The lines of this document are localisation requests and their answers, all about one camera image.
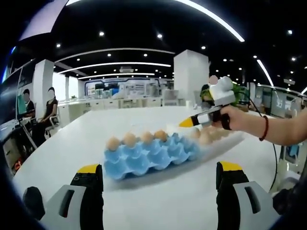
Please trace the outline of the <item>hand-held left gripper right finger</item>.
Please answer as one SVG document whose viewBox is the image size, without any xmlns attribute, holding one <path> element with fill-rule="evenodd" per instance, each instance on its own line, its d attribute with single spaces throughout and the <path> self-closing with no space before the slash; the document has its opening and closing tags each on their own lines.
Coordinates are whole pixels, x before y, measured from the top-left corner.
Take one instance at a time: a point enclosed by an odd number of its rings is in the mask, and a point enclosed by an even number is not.
<svg viewBox="0 0 307 230">
<path fill-rule="evenodd" d="M 216 190 L 219 230 L 269 230 L 280 217 L 271 195 L 236 163 L 217 162 Z"/>
</svg>

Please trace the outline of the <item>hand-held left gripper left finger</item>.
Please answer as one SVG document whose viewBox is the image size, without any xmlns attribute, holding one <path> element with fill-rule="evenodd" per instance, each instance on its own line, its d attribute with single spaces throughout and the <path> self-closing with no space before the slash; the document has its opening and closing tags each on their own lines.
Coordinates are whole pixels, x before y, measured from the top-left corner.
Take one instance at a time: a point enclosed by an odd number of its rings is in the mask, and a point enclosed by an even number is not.
<svg viewBox="0 0 307 230">
<path fill-rule="evenodd" d="M 48 200 L 41 224 L 47 230 L 102 230 L 103 206 L 102 165 L 87 165 Z"/>
</svg>

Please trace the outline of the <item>person's right hand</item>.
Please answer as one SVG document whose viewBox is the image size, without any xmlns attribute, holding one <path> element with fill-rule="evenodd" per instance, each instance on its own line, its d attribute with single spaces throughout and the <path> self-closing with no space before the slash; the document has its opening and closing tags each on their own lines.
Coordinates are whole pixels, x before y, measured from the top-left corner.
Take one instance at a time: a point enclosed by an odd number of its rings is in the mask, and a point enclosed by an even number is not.
<svg viewBox="0 0 307 230">
<path fill-rule="evenodd" d="M 221 114 L 227 114 L 230 118 L 229 126 L 232 130 L 243 131 L 261 138 L 266 129 L 264 117 L 251 115 L 233 106 L 226 106 L 221 109 Z"/>
</svg>

